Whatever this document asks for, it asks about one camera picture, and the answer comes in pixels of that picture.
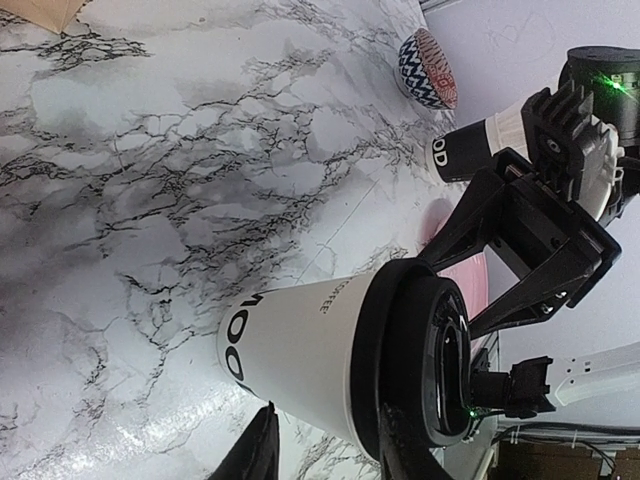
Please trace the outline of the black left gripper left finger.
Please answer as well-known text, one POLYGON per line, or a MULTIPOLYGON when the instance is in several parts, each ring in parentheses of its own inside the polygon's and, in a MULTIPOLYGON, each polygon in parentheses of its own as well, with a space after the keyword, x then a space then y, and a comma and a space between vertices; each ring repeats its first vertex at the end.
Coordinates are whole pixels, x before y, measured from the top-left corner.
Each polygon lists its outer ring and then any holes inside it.
POLYGON ((276 480, 278 415, 269 402, 258 410, 209 480, 276 480))

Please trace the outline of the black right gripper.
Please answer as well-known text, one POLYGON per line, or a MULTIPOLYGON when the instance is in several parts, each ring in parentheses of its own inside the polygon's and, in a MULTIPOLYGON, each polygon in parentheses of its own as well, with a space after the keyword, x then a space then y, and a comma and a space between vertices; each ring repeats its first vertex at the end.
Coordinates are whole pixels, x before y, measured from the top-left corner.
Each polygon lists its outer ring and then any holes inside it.
POLYGON ((491 248, 527 275, 470 323, 472 339, 543 323, 573 308, 621 254, 606 225, 623 208, 626 161, 615 131, 573 82, 521 109, 529 159, 511 148, 478 170, 451 216, 417 255, 437 273, 491 248))

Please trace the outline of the white paper coffee cup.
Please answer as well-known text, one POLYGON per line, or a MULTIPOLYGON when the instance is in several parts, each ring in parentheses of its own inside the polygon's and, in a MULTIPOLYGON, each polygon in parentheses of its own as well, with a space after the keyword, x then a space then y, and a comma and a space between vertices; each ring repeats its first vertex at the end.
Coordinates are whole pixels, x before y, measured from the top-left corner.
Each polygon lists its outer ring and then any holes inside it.
POLYGON ((375 273, 240 297, 217 337, 231 383, 379 457, 385 300, 375 273))

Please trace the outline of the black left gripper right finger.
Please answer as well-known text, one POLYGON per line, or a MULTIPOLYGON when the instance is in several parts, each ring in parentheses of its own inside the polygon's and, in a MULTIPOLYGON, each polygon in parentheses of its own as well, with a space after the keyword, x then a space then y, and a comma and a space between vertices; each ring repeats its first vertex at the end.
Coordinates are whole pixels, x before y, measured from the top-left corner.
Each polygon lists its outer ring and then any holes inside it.
POLYGON ((382 479, 450 479, 401 410, 386 403, 379 409, 379 453, 382 479))

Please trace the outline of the black coffee cup lid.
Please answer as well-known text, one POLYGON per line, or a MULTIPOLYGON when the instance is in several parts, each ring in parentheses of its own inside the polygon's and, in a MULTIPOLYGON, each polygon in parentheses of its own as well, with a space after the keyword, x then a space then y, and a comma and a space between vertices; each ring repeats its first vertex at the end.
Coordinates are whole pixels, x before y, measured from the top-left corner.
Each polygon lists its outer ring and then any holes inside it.
POLYGON ((457 284, 418 258, 374 274, 358 315, 350 363, 351 413, 364 451, 380 457, 380 414, 399 408, 419 439, 450 446, 466 433, 468 315, 457 284))

